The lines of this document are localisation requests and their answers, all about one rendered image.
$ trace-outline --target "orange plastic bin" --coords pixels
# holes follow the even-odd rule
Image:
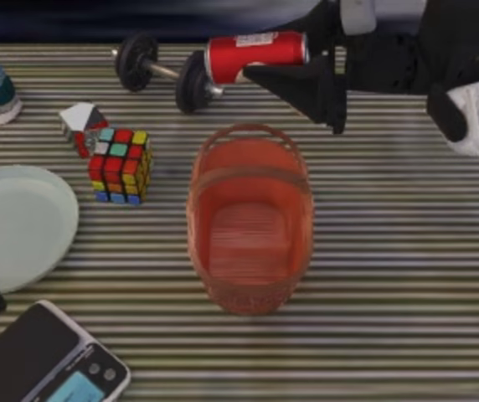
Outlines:
[[[191,260],[217,304],[241,315],[279,308],[312,255],[312,192],[296,145],[258,124],[216,132],[193,165],[187,218]]]

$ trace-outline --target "digital scale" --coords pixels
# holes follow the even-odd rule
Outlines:
[[[113,402],[130,370],[48,301],[0,335],[0,402]]]

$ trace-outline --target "striped table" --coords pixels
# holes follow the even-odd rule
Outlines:
[[[179,69],[194,46],[162,50]],[[124,401],[479,400],[479,159],[458,157],[420,97],[351,94],[334,137],[273,95],[238,85],[198,116],[156,78],[127,94],[107,46],[0,46],[25,110],[0,128],[0,165],[38,165],[76,191],[80,230],[45,280],[8,297],[0,332],[38,299],[65,309],[133,370]],[[92,101],[152,134],[149,201],[94,201],[57,113]],[[206,297],[186,251],[184,205],[204,138],[241,121],[300,146],[316,200],[315,252],[271,317],[233,317]]]

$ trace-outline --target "black dumbbell weight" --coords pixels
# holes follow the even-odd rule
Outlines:
[[[113,54],[116,57],[116,74],[122,86],[131,92],[146,88],[154,74],[175,80],[176,103],[183,113],[194,113],[223,94],[206,72],[203,51],[193,52],[180,74],[157,63],[158,44],[147,33],[138,33],[126,39],[118,50],[113,50]]]

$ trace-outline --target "white plate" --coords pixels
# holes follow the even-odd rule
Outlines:
[[[40,167],[0,167],[0,292],[17,291],[53,270],[72,244],[78,201]]]

